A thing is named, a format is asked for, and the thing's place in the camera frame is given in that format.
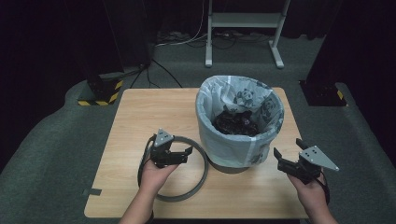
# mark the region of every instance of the trash bin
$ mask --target trash bin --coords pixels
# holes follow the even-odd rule
[[[195,101],[199,134],[211,164],[223,173],[236,174],[264,162],[269,146],[279,133],[284,107],[277,94],[249,77],[213,76],[201,85]],[[251,111],[257,124],[255,136],[224,134],[213,125],[222,112]]]

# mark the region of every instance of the trash bag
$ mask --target trash bag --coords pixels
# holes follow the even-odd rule
[[[280,132],[284,107],[277,94],[249,77],[213,76],[201,85],[195,101],[199,134],[208,158],[218,166],[246,168],[266,160],[269,146]],[[259,134],[224,134],[213,125],[224,111],[251,111]]]

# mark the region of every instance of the person's right hand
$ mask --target person's right hand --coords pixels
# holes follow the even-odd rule
[[[323,188],[317,181],[313,180],[305,185],[300,179],[292,175],[288,175],[288,178],[297,189],[298,199],[313,224],[337,223],[326,204]],[[318,180],[323,183],[323,174],[320,174]]]

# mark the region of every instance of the metal stand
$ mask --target metal stand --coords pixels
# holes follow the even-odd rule
[[[282,32],[286,19],[290,0],[285,1],[281,13],[214,13],[212,11],[212,0],[209,0],[208,20],[207,20],[207,41],[205,66],[211,67],[212,60],[212,28],[213,27],[259,27],[276,28],[275,39],[269,41],[270,49],[274,55],[277,68],[283,68],[277,43]]]

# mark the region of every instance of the black cable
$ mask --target black cable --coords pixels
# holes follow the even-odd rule
[[[181,84],[177,81],[177,79],[172,75],[172,73],[170,73],[165,67],[163,67],[162,65],[160,65],[159,63],[157,63],[154,59],[151,59],[153,62],[155,62],[156,64],[158,64],[158,66],[160,66],[163,70],[165,70],[165,72],[167,72],[171,77],[172,77],[172,79],[177,83],[177,85],[180,87],[180,88],[183,88],[182,86],[181,86]]]
[[[157,88],[161,88],[160,86],[158,86],[157,84],[155,84],[154,82],[152,82],[150,79],[149,79],[149,69],[147,69],[147,77],[148,77],[148,87],[149,88],[151,88],[151,84],[153,85],[153,86],[156,86]]]
[[[145,70],[145,69],[147,69],[148,67],[147,66],[145,66],[144,68],[142,68],[140,71],[139,71],[139,73],[137,74],[137,76],[136,76],[136,78],[134,79],[134,81],[132,82],[132,84],[131,84],[131,86],[129,87],[129,89],[131,89],[132,88],[132,86],[134,85],[134,83],[137,81],[137,79],[140,77],[140,74],[142,74],[142,72]]]

